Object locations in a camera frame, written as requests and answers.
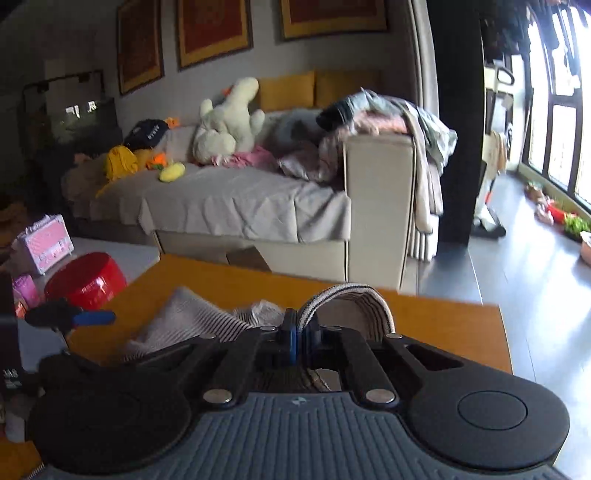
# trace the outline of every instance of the orange table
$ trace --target orange table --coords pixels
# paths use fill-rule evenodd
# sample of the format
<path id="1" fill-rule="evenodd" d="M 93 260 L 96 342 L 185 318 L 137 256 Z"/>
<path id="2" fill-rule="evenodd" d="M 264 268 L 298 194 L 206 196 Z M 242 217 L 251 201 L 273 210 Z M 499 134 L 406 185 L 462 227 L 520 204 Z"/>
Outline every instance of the orange table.
<path id="1" fill-rule="evenodd" d="M 158 264 L 107 305 L 117 315 L 113 325 L 79 329 L 72 334 L 69 344 L 74 352 L 96 362 L 116 361 L 123 344 L 156 315 L 180 286 L 230 310 L 260 299 L 281 307 L 299 308 L 331 285 L 163 255 Z M 498 307 L 408 297 L 388 290 L 380 293 L 392 310 L 397 332 L 511 373 Z M 0 442 L 2 480 L 18 480 L 39 461 L 31 442 L 22 445 Z"/>

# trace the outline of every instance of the round pad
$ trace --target round pad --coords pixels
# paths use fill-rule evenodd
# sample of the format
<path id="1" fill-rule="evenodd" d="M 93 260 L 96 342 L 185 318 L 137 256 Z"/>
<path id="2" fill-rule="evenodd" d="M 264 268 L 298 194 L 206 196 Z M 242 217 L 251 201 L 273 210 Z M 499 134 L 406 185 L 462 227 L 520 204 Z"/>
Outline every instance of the round pad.
<path id="1" fill-rule="evenodd" d="M 504 392 L 476 392 L 463 398 L 457 406 L 468 423 L 485 430 L 509 430 L 527 416 L 525 404 Z"/>
<path id="2" fill-rule="evenodd" d="M 107 475 L 139 468 L 174 446 L 191 410 L 169 376 L 117 372 L 49 392 L 31 412 L 28 434 L 45 463 Z"/>
<path id="3" fill-rule="evenodd" d="M 490 368 L 430 372 L 408 423 L 432 452 L 478 470 L 511 471 L 554 458 L 569 414 L 544 387 Z"/>

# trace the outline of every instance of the striped fabric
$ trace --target striped fabric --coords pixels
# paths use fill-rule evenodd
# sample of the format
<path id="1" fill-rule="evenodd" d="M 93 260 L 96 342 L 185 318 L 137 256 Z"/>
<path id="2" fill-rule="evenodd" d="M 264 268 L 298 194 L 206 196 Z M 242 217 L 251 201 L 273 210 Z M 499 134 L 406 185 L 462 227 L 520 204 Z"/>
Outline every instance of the striped fabric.
<path id="1" fill-rule="evenodd" d="M 366 332 L 368 340 L 381 340 L 386 333 L 394 332 L 394 320 L 385 300 L 373 288 L 360 284 L 334 286 L 310 299 L 298 312 L 299 331 L 308 325 L 320 307 L 333 300 L 347 300 L 356 305 L 365 321 L 359 330 Z M 140 335 L 126 344 L 124 360 L 141 358 L 204 333 L 216 335 L 221 342 L 231 342 L 249 328 L 281 325 L 283 315 L 283 309 L 266 300 L 228 313 L 181 287 Z M 343 319 L 324 320 L 320 317 L 320 323 L 339 325 L 339 320 Z M 329 390 L 319 372 L 299 367 L 259 374 L 253 388 L 278 393 Z"/>

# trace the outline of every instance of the framed painting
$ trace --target framed painting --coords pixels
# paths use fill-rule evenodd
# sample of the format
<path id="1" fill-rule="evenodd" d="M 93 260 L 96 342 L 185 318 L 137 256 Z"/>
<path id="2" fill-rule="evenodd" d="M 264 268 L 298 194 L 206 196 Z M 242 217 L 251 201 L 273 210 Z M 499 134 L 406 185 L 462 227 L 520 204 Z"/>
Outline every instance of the framed painting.
<path id="1" fill-rule="evenodd" d="M 388 31 L 384 0 L 280 0 L 285 40 Z"/>
<path id="2" fill-rule="evenodd" d="M 177 0 L 178 67 L 252 48 L 249 0 Z"/>
<path id="3" fill-rule="evenodd" d="M 128 0 L 118 8 L 117 67 L 121 95 L 164 76 L 160 0 Z"/>

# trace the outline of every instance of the gray blanket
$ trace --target gray blanket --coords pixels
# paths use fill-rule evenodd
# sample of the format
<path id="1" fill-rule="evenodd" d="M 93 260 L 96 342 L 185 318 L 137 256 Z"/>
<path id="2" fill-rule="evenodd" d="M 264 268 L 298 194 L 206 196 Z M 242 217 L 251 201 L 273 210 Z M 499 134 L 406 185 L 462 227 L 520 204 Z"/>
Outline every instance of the gray blanket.
<path id="1" fill-rule="evenodd" d="M 153 230 L 306 243 L 348 240 L 351 201 L 345 192 L 254 168 L 186 164 L 172 183 L 141 171 L 74 206 L 90 220 Z"/>

